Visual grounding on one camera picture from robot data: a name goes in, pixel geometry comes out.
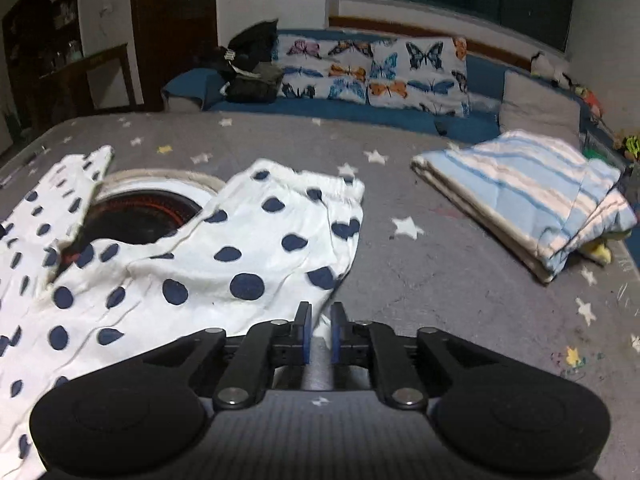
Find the folded striped cloth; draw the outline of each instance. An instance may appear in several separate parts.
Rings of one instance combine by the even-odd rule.
[[[553,137],[513,130],[471,148],[424,152],[412,167],[545,283],[572,251],[637,222],[615,188],[620,170]]]

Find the beige cushion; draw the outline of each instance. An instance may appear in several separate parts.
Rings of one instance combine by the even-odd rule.
[[[500,106],[500,130],[525,130],[562,139],[579,148],[580,105],[529,77],[507,70]]]

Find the silver bolt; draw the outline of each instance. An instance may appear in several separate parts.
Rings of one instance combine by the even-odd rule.
[[[424,395],[415,388],[400,388],[394,391],[391,397],[398,404],[404,404],[405,406],[418,404],[424,399]]]
[[[242,388],[225,388],[218,394],[218,399],[225,404],[239,404],[248,398],[249,394]]]

